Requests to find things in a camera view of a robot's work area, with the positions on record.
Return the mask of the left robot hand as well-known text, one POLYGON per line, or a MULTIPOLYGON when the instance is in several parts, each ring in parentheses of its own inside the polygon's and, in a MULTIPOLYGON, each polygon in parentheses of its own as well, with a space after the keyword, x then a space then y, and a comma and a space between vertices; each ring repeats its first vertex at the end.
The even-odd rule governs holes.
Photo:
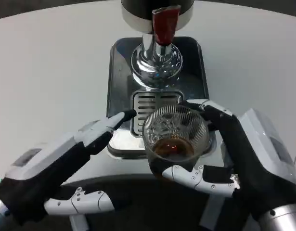
POLYGON ((11 216, 18 225, 42 220, 46 216, 44 203, 108 145, 115 130, 135 116, 132 109, 93 121, 22 154, 0 181, 0 220, 11 216))

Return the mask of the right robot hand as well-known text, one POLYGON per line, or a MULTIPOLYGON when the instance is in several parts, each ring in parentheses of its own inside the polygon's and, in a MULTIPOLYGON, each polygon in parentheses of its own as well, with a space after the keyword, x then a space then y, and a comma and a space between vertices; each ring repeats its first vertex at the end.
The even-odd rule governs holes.
POLYGON ((296 169, 271 120, 256 109, 242 116, 207 99, 182 105, 199 111, 219 131, 233 163, 231 182, 203 178, 206 166, 188 171, 173 165, 162 175, 197 191, 226 196, 240 194, 263 231, 296 231, 296 169))

